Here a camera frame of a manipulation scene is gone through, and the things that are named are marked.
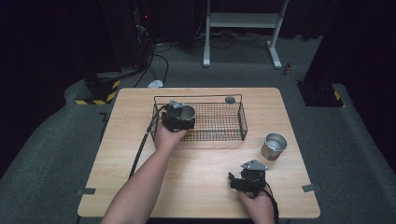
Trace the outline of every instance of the wire basket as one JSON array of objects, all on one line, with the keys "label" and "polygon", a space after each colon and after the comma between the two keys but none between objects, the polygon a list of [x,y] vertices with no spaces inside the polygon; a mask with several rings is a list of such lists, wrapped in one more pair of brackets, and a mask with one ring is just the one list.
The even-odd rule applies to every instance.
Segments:
[{"label": "wire basket", "polygon": [[[241,94],[155,96],[152,115],[154,119],[160,108],[169,104],[171,99],[190,105],[195,109],[195,126],[188,131],[181,141],[245,140],[248,133],[248,125]],[[150,131],[153,140],[155,139],[158,122],[160,122],[160,119],[154,121]]]}]

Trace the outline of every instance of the metal cup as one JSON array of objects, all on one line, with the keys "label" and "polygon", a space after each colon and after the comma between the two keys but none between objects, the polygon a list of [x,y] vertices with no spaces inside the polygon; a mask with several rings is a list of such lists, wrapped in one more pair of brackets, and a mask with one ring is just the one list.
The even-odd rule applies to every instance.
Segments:
[{"label": "metal cup", "polygon": [[282,134],[270,133],[265,137],[265,142],[262,146],[262,155],[268,161],[276,161],[287,145],[288,142]]}]

